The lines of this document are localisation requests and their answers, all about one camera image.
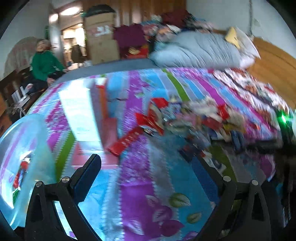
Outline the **white red strawberry snack bag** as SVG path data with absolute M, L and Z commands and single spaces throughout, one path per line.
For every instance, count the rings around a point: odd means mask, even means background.
M 24 159 L 22 159 L 20 163 L 20 167 L 13 181 L 13 201 L 14 202 L 17 199 L 19 192 L 21 191 L 21 186 L 25 178 L 25 175 L 28 171 L 30 162 L 31 162 L 31 159 L 29 157 L 25 157 Z

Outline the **clear blue plastic basin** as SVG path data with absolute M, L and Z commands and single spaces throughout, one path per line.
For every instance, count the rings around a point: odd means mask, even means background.
M 23 227 L 36 182 L 56 182 L 55 161 L 40 114 L 12 124 L 1 137 L 1 211 L 12 229 Z

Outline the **flat pink red box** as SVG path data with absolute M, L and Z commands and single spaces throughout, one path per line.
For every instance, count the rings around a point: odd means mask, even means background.
M 102 169 L 116 169 L 119 158 L 111 154 L 108 148 L 117 141 L 117 119 L 107 118 L 103 121 L 102 142 L 77 142 L 71 159 L 71 167 L 82 167 L 92 154 L 101 158 Z

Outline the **wooden headboard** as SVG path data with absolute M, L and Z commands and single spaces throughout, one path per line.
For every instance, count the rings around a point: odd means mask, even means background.
M 261 38 L 255 37 L 253 43 L 261 58 L 257 58 L 255 63 L 247 68 L 247 72 L 258 81 L 269 83 L 273 90 L 295 109 L 295 58 Z

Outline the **colourful floral bed sheet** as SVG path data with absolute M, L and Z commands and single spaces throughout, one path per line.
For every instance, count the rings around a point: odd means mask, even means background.
M 83 78 L 99 77 L 108 79 L 108 118 L 117 119 L 118 140 L 139 126 L 135 114 L 147 115 L 152 98 L 169 102 L 164 134 L 143 129 L 118 157 L 118 168 L 101 168 L 78 204 L 101 240 L 192 240 L 214 205 L 193 196 L 191 151 L 236 182 L 268 181 L 272 158 L 256 152 L 254 143 L 277 137 L 276 110 L 291 113 L 271 86 L 238 69 L 142 69 Z M 67 83 L 49 87 L 28 112 L 45 119 L 57 183 L 76 171 L 71 159 L 80 142 L 59 99 Z M 60 202 L 54 205 L 75 240 Z

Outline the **long red snack bar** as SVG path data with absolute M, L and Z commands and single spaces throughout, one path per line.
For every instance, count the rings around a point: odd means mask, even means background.
M 125 149 L 127 149 L 141 134 L 143 134 L 143 132 L 143 128 L 137 126 L 110 145 L 107 150 L 114 156 L 119 157 Z

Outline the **grey folded quilt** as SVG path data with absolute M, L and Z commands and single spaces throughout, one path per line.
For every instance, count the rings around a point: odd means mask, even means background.
M 221 34 L 186 31 L 177 34 L 149 58 L 159 67 L 237 68 L 240 52 Z

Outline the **white wifi router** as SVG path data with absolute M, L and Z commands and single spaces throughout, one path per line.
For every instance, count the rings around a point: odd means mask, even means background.
M 15 107 L 22 108 L 29 100 L 30 100 L 30 94 L 29 91 L 31 89 L 32 85 L 29 84 L 26 86 L 26 88 L 23 88 L 22 86 L 16 90 L 11 97 L 13 98 L 13 102 L 15 104 Z

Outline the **white tall box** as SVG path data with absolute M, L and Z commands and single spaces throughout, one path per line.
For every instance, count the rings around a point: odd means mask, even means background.
M 80 78 L 69 81 L 58 94 L 76 140 L 100 143 L 102 113 L 95 80 Z

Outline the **red orange cookie box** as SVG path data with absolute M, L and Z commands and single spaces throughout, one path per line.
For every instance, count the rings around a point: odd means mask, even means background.
M 107 108 L 107 82 L 106 77 L 99 77 L 95 79 L 95 85 L 98 89 L 99 103 L 101 106 L 102 118 L 108 118 L 108 108 Z

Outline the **person in green sweater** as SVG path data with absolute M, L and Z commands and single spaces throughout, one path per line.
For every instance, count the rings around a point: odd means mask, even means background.
M 52 53 L 45 39 L 37 41 L 31 66 L 34 78 L 46 87 L 69 71 Z

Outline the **cardboard boxes stack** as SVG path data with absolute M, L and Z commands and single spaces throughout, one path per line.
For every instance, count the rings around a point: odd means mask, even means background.
M 119 46 L 113 36 L 114 21 L 115 13 L 85 18 L 87 54 L 92 65 L 119 60 Z

